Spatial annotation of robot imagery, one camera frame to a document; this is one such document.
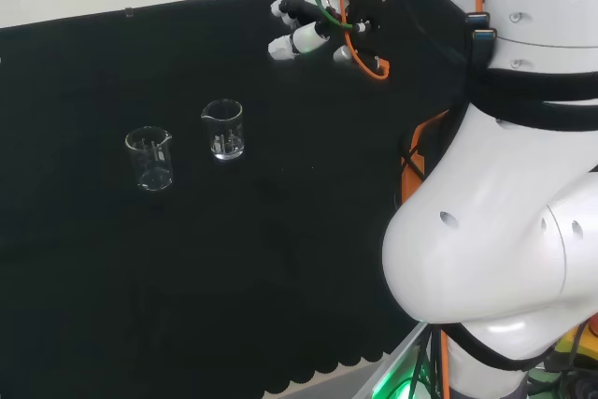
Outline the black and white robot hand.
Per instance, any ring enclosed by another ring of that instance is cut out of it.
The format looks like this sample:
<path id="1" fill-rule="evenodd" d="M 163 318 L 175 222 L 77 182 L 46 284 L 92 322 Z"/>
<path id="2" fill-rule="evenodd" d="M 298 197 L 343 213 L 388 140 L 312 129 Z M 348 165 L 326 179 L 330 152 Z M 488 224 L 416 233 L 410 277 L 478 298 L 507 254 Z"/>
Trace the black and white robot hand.
<path id="1" fill-rule="evenodd" d="M 271 14 L 290 32 L 268 44 L 275 61 L 289 61 L 338 42 L 334 60 L 354 64 L 375 79 L 390 74 L 384 50 L 385 23 L 390 20 L 393 0 L 276 0 Z"/>

